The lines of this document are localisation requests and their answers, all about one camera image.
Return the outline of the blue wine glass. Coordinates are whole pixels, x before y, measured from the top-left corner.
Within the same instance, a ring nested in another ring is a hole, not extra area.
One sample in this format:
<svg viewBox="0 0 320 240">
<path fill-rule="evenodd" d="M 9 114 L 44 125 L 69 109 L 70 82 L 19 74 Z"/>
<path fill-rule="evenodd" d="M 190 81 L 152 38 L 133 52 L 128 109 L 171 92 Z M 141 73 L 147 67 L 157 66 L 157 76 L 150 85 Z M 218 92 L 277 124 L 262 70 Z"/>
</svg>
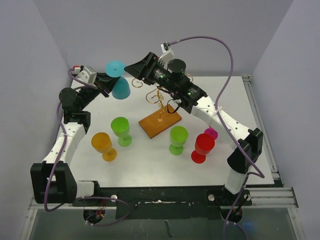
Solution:
<svg viewBox="0 0 320 240">
<path fill-rule="evenodd" d="M 105 73 L 109 77 L 117 78 L 111 91 L 112 96 L 117 100 L 124 100 L 131 94 L 128 81 L 123 77 L 125 64 L 119 60 L 110 61 L 105 66 Z"/>
</svg>

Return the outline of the magenta wine glass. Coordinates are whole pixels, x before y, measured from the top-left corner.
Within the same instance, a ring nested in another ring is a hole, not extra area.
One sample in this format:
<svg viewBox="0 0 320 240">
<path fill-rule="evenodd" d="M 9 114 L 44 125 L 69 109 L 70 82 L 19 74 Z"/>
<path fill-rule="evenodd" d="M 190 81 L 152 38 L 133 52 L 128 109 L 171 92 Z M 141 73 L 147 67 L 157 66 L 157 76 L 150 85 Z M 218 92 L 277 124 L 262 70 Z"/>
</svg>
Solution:
<svg viewBox="0 0 320 240">
<path fill-rule="evenodd" d="M 204 133 L 213 137 L 214 140 L 216 140 L 219 136 L 218 132 L 210 126 L 204 131 Z"/>
</svg>

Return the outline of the red wine glass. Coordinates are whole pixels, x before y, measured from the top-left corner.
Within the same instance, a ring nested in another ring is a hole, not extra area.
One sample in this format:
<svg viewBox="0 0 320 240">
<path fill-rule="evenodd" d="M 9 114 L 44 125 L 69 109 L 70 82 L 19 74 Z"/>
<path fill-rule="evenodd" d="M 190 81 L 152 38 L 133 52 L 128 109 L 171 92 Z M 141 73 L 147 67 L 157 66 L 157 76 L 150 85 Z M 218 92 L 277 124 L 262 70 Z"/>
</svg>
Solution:
<svg viewBox="0 0 320 240">
<path fill-rule="evenodd" d="M 194 151 L 191 153 L 191 159 L 196 164 L 202 164 L 206 160 L 206 156 L 215 147 L 214 138 L 206 133 L 197 136 Z"/>
</svg>

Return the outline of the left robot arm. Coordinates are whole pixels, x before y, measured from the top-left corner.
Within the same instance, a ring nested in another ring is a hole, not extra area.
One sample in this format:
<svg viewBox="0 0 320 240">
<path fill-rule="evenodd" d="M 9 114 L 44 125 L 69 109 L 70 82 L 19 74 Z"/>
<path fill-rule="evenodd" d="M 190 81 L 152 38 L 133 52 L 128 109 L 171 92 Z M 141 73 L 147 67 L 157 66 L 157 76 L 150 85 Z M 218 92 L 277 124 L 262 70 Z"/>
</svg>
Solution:
<svg viewBox="0 0 320 240">
<path fill-rule="evenodd" d="M 94 74 L 93 79 L 92 87 L 66 87 L 59 93 L 57 109 L 63 110 L 63 116 L 57 119 L 61 133 L 49 154 L 30 168 L 34 199 L 38 204 L 72 204 L 84 198 L 95 206 L 102 199 L 97 181 L 75 180 L 70 169 L 78 145 L 91 125 L 91 114 L 85 107 L 98 95 L 108 98 L 119 80 L 105 73 Z"/>
</svg>

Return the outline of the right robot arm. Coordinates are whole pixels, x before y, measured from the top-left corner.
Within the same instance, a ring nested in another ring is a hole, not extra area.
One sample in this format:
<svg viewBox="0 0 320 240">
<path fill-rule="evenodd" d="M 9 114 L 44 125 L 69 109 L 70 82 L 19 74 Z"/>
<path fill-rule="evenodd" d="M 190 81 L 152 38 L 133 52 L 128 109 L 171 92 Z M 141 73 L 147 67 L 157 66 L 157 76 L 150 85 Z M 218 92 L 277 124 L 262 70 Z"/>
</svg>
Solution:
<svg viewBox="0 0 320 240">
<path fill-rule="evenodd" d="M 233 153 L 227 158 L 230 172 L 222 197 L 227 204 L 233 205 L 241 198 L 245 178 L 262 153 L 263 132 L 233 119 L 204 90 L 191 82 L 185 70 L 183 60 L 171 59 L 164 64 L 152 52 L 141 61 L 124 67 L 124 71 L 137 80 L 166 89 L 180 108 L 204 121 L 228 142 Z"/>
</svg>

